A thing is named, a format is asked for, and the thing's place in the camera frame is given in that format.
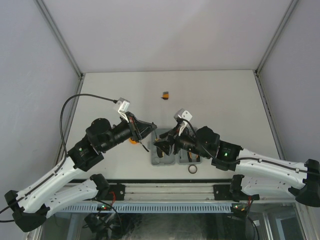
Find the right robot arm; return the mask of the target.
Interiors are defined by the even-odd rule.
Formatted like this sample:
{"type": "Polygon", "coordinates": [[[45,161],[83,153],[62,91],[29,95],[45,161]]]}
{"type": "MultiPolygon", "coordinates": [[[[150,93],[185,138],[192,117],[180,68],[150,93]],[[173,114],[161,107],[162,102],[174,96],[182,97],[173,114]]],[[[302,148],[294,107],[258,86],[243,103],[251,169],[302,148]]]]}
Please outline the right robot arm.
{"type": "Polygon", "coordinates": [[[320,163],[314,159],[294,162],[263,156],[240,145],[220,139],[220,135],[204,126],[198,130],[175,127],[153,143],[166,155],[180,150],[210,159],[221,171],[232,171],[230,195],[272,197],[283,195],[309,207],[320,206],[320,163]]]}

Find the grey plastic tool case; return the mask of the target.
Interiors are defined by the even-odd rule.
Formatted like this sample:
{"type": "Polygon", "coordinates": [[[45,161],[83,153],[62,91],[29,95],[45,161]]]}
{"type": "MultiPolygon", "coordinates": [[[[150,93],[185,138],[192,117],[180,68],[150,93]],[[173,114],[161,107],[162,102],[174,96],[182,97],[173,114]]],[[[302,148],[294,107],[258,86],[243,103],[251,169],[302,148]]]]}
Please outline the grey plastic tool case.
{"type": "MultiPolygon", "coordinates": [[[[169,128],[157,128],[155,131],[157,131],[157,134],[163,134],[167,131],[169,131],[169,128]]],[[[164,154],[163,158],[158,158],[156,146],[154,146],[154,140],[155,140],[155,131],[153,131],[150,135],[150,140],[147,143],[147,148],[151,153],[151,164],[153,166],[170,166],[174,164],[180,164],[180,165],[196,165],[200,164],[203,161],[203,158],[200,157],[201,162],[189,162],[188,160],[188,152],[185,150],[180,150],[177,154],[171,154],[166,155],[164,154]]]]}

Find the orange black pliers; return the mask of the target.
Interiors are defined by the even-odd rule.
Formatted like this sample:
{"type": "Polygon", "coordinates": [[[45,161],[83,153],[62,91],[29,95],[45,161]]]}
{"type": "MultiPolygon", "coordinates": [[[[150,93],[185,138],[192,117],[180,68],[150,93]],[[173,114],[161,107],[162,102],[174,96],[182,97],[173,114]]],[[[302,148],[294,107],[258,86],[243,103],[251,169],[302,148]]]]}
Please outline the orange black pliers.
{"type": "Polygon", "coordinates": [[[188,161],[190,163],[200,163],[201,162],[201,157],[197,154],[193,154],[193,153],[189,152],[187,154],[187,157],[188,157],[188,161]]]}

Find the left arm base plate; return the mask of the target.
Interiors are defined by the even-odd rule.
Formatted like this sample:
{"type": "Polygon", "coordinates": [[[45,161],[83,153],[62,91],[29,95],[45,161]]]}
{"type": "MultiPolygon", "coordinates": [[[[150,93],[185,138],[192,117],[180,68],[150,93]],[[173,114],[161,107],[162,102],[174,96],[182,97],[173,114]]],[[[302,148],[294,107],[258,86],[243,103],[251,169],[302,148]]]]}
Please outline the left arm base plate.
{"type": "Polygon", "coordinates": [[[125,199],[126,186],[124,184],[111,184],[108,191],[102,194],[102,201],[123,201],[125,199]]]}

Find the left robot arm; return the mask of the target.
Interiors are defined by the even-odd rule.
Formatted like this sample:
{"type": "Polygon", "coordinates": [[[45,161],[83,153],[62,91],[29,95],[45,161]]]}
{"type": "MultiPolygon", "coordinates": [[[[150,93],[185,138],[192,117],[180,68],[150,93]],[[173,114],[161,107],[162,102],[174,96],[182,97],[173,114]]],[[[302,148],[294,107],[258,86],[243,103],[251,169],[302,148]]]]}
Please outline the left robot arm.
{"type": "Polygon", "coordinates": [[[83,200],[104,200],[109,196],[110,185],[101,173],[67,190],[61,189],[101,162],[103,154],[110,149],[128,139],[139,142],[157,128],[154,123],[138,120],[131,112],[125,115],[127,119],[114,126],[106,118],[95,119],[82,140],[67,152],[66,159],[29,187],[5,194],[7,205],[13,211],[13,221],[24,233],[40,227],[70,205],[83,200]]]}

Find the screwdriver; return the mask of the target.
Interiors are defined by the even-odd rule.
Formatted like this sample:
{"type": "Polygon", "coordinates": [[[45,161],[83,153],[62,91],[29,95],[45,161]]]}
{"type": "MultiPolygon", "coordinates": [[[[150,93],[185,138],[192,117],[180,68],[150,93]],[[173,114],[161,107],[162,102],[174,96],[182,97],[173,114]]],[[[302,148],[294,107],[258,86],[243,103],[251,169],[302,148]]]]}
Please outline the screwdriver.
{"type": "MultiPolygon", "coordinates": [[[[155,130],[154,131],[154,142],[157,142],[160,139],[161,139],[160,135],[155,130]]],[[[165,155],[164,152],[160,148],[158,148],[157,146],[155,148],[156,148],[157,157],[162,159],[164,157],[164,155],[165,155]]]]}

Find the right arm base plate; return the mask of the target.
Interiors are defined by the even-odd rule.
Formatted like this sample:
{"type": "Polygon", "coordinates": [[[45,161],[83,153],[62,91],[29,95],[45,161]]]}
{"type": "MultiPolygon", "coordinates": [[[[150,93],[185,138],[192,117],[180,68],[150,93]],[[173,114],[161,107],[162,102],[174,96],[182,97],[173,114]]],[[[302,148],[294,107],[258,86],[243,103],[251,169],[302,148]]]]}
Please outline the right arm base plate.
{"type": "Polygon", "coordinates": [[[216,201],[234,201],[239,202],[240,200],[237,199],[230,191],[230,184],[215,184],[213,185],[213,194],[214,199],[216,201]]]}

